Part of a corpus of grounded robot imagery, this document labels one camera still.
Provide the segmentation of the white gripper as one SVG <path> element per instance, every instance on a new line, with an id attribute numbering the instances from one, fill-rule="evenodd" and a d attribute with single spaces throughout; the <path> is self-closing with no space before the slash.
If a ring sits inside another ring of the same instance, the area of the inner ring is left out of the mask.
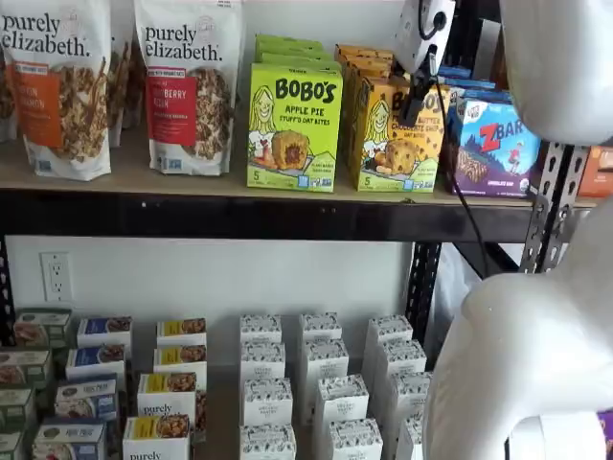
<path id="1" fill-rule="evenodd" d="M 404 69 L 403 77 L 410 83 L 399 111 L 401 122 L 418 119 L 424 99 L 437 81 L 454 12 L 452 0 L 404 2 L 393 48 Z"/>

